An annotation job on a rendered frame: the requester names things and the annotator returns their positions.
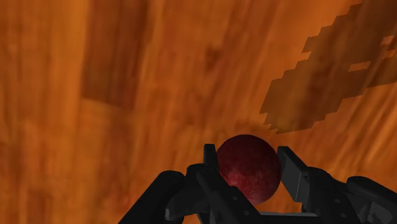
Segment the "dark red round fruit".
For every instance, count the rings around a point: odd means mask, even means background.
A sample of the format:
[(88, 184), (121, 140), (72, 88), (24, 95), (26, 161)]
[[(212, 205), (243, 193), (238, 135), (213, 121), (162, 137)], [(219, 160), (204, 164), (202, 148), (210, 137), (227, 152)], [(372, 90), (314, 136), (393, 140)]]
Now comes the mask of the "dark red round fruit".
[(265, 140), (249, 134), (227, 139), (217, 150), (219, 172), (236, 186), (250, 203), (265, 202), (281, 182), (281, 163)]

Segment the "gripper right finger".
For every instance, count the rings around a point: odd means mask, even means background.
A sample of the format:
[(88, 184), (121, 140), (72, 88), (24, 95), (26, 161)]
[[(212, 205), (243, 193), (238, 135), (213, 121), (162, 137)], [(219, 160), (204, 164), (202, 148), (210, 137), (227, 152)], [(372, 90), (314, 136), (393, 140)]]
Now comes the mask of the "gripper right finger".
[(364, 177), (345, 183), (325, 170), (309, 167), (287, 146), (277, 148), (281, 182), (302, 212), (318, 224), (397, 224), (397, 193)]

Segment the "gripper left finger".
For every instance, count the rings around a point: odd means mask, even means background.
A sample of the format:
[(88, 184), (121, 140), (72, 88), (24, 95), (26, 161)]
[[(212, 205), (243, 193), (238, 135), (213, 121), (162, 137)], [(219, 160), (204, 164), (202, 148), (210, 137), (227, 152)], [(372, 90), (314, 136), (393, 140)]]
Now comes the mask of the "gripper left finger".
[(213, 144), (204, 145), (203, 162), (186, 174), (161, 172), (118, 224), (182, 224), (191, 214), (201, 224), (261, 223), (261, 214), (220, 175)]

